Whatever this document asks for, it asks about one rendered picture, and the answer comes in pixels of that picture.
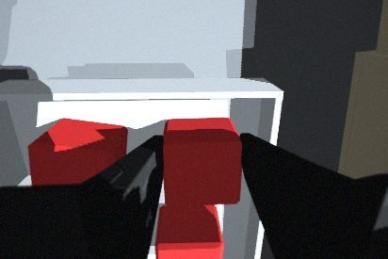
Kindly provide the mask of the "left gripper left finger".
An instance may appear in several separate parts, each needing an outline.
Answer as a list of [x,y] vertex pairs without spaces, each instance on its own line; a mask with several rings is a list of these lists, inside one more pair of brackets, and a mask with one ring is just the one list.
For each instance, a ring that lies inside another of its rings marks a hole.
[[81,184],[0,186],[0,259],[148,259],[163,142],[149,138]]

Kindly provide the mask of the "red block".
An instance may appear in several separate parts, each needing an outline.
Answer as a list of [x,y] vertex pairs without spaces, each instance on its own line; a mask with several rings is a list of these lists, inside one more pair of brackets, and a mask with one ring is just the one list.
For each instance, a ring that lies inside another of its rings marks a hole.
[[215,205],[159,208],[155,259],[222,259]]
[[81,184],[126,155],[122,125],[63,118],[28,145],[31,185]]
[[242,143],[229,118],[167,120],[163,138],[168,207],[240,201]]

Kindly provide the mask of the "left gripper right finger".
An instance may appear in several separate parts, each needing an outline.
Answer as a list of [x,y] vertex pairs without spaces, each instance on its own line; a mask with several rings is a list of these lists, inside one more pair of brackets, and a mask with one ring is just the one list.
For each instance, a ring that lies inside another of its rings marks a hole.
[[245,181],[274,259],[381,259],[388,173],[353,179],[250,133],[239,138]]

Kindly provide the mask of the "white open tray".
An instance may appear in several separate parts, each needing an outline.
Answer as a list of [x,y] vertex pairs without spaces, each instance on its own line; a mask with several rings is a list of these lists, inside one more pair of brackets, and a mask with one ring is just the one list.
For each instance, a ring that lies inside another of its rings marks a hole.
[[[283,91],[265,78],[8,80],[0,83],[0,186],[31,186],[28,145],[63,118],[128,129],[126,154],[172,119],[229,118],[276,145]],[[222,259],[260,259],[264,229],[245,181],[216,205]]]

